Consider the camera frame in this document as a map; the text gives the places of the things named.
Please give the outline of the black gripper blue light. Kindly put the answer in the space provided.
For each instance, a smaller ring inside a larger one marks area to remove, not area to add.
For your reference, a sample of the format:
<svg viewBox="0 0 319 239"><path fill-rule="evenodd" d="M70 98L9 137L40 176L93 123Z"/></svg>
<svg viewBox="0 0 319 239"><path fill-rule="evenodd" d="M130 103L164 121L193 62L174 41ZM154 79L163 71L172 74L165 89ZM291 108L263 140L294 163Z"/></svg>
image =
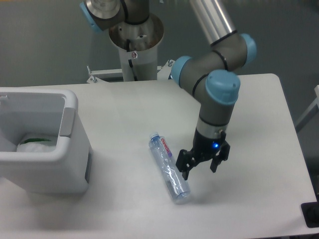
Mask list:
<svg viewBox="0 0 319 239"><path fill-rule="evenodd" d="M202 162L212 159L210 169L215 173L221 162L228 159L230 145L226 141L226 132L222 130L218 136L218 138L208 138L195 130L192 150L180 150L176 161L176 167L182 173L184 180L188 179L191 169Z"/></svg>

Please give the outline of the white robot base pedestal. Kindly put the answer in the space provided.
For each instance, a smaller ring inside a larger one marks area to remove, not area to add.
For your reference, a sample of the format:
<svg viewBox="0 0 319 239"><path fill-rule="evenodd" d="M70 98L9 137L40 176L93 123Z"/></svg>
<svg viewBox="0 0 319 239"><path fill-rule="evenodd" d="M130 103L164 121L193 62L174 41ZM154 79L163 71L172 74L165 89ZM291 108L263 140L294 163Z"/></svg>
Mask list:
<svg viewBox="0 0 319 239"><path fill-rule="evenodd" d="M125 82L157 79L158 46L163 35L163 23L152 13L142 24L121 22L109 29L110 40L119 52Z"/></svg>

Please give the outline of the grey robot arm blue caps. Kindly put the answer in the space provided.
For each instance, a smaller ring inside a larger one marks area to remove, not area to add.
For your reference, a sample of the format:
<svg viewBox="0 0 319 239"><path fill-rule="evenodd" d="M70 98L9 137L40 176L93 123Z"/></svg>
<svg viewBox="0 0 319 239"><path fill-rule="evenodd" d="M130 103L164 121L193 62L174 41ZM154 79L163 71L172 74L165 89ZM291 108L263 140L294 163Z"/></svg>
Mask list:
<svg viewBox="0 0 319 239"><path fill-rule="evenodd" d="M200 103L192 149L181 150L176 161L184 179L202 162L211 161L210 169L215 172L228 159L226 129L240 89L234 70L257 54L255 41L237 32L221 1L193 0L191 7L210 51L197 59L178 58L170 72ZM157 46L163 38L163 24L150 12L147 0L85 0L80 8L92 29L109 32L119 50L124 81L157 78Z"/></svg>

